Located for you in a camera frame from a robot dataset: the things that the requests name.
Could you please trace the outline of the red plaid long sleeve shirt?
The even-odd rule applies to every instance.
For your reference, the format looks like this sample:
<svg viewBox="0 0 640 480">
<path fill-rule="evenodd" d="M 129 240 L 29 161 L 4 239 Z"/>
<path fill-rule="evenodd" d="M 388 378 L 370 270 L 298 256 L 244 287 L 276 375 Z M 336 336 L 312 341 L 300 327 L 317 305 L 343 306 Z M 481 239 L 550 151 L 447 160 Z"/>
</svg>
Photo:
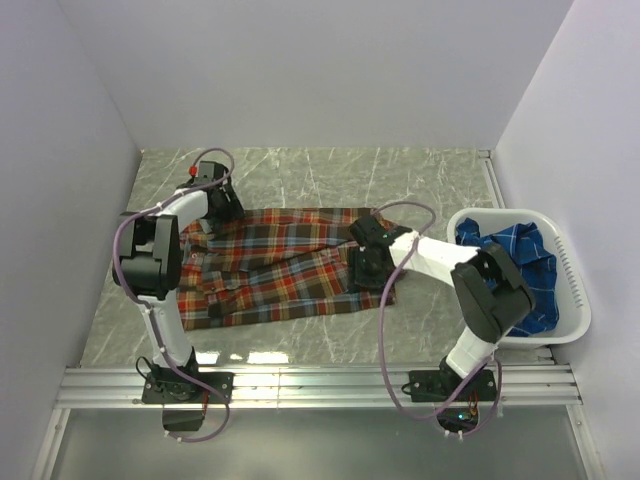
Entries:
<svg viewBox="0 0 640 480">
<path fill-rule="evenodd" d="M 349 288 L 348 228 L 357 208 L 267 208 L 206 231 L 194 221 L 177 303 L 187 331 L 245 326 L 374 309 L 380 296 Z"/>
</svg>

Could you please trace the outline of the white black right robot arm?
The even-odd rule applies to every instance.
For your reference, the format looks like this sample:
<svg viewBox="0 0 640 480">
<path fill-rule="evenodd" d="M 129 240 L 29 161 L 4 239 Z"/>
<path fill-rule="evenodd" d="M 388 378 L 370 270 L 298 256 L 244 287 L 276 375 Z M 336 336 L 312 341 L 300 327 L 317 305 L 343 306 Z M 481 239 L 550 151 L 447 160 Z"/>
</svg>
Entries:
<svg viewBox="0 0 640 480">
<path fill-rule="evenodd" d="M 455 291 L 465 328 L 441 361 L 439 376 L 446 396 L 465 398 L 503 337 L 535 307 L 534 295 L 511 257 L 496 243 L 461 246 L 404 226 L 386 229 L 372 215 L 356 220 L 349 233 L 357 243 L 348 253 L 349 288 L 378 294 L 381 308 L 403 271 Z"/>
</svg>

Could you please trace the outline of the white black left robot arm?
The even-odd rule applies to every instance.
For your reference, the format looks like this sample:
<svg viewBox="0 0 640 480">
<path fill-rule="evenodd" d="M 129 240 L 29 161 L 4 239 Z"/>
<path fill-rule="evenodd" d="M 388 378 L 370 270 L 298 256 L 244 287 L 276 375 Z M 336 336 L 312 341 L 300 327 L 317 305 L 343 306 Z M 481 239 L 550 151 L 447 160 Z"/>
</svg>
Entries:
<svg viewBox="0 0 640 480">
<path fill-rule="evenodd" d="M 181 234 L 195 221 L 226 222 L 243 212 L 229 164 L 197 158 L 190 178 L 167 199 L 121 215 L 112 245 L 114 281 L 138 307 L 152 342 L 149 383 L 166 384 L 179 402 L 195 399 L 207 385 L 200 377 L 178 307 L 183 253 Z"/>
</svg>

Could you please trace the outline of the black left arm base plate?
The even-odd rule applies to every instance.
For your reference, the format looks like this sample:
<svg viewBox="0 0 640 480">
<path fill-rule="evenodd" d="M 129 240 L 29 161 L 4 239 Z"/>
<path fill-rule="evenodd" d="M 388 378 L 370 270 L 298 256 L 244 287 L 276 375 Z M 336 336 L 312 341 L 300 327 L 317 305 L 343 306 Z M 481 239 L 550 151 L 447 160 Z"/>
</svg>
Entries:
<svg viewBox="0 0 640 480">
<path fill-rule="evenodd" d="M 204 372 L 198 375 L 200 382 L 220 393 L 212 394 L 201 386 L 177 376 L 168 379 L 150 376 L 145 380 L 141 402 L 151 405 L 177 405 L 209 403 L 222 404 L 231 399 L 234 374 L 231 372 Z"/>
</svg>

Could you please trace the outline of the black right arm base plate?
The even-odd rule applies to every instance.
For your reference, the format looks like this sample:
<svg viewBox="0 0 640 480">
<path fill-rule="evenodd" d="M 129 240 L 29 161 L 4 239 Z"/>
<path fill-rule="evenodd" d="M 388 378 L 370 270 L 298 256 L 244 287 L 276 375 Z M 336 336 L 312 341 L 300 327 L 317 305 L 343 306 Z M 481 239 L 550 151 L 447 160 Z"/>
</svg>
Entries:
<svg viewBox="0 0 640 480">
<path fill-rule="evenodd" d="M 413 403 L 444 402 L 461 383 L 460 379 L 436 370 L 411 370 L 409 381 L 401 391 Z M 491 370 L 483 369 L 456 396 L 456 402 L 493 401 L 497 396 L 497 380 Z"/>
</svg>

